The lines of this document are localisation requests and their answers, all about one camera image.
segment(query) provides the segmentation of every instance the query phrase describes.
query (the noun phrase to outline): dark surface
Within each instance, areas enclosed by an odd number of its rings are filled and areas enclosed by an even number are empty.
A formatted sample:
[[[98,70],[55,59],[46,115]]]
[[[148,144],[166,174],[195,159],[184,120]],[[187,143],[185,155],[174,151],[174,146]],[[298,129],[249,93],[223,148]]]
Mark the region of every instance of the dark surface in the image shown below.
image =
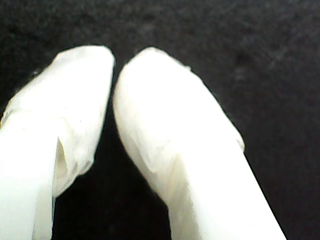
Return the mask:
[[[34,70],[83,44],[109,46],[115,76],[149,45],[191,66],[242,133],[288,239],[320,239],[320,1],[0,0],[1,110]],[[109,106],[95,165],[56,201],[53,239],[168,240],[167,210]]]

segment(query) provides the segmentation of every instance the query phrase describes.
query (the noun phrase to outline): white wrapping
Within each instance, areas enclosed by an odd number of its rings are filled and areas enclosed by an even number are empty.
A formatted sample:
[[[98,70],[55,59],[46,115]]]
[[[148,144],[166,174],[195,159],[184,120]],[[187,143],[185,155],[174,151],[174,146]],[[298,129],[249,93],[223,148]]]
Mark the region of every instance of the white wrapping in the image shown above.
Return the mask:
[[[114,62],[104,46],[63,51],[9,101],[0,128],[0,239],[51,238],[53,198],[94,162]]]
[[[169,210],[173,240],[285,240],[241,135],[202,80],[150,47],[113,96],[121,141]]]

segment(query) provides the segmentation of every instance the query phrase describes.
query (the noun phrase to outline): wrapped object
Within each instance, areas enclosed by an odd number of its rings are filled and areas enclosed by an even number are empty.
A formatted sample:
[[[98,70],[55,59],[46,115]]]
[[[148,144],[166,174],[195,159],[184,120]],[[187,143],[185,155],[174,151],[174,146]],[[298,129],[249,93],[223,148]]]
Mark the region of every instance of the wrapped object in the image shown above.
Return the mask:
[[[238,130],[203,81],[154,47],[113,96],[124,148],[166,203],[173,240],[285,240]]]
[[[79,46],[9,101],[0,127],[0,239],[48,240],[54,199],[94,162],[115,59]]]

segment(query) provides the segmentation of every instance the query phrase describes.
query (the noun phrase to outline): black background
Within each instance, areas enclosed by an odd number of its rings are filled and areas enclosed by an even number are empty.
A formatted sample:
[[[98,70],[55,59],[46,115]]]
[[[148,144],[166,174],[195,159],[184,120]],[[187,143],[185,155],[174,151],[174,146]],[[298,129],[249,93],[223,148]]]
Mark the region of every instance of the black background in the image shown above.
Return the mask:
[[[320,239],[319,0],[0,0],[1,110],[34,70],[83,44],[112,49],[115,79],[150,45],[191,66],[243,135],[287,238]],[[94,166],[56,201],[53,239],[170,239],[111,103]]]

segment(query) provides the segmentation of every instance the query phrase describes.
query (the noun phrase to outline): black fabric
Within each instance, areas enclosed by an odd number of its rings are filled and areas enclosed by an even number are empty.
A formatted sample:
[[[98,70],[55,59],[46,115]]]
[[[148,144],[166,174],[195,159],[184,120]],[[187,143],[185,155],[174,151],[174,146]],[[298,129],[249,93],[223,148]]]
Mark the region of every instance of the black fabric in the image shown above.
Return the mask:
[[[191,66],[243,135],[287,238],[320,239],[320,1],[0,0],[1,110],[35,70],[83,44],[112,49],[113,84],[150,45]],[[56,201],[54,240],[170,239],[112,111],[94,166]]]

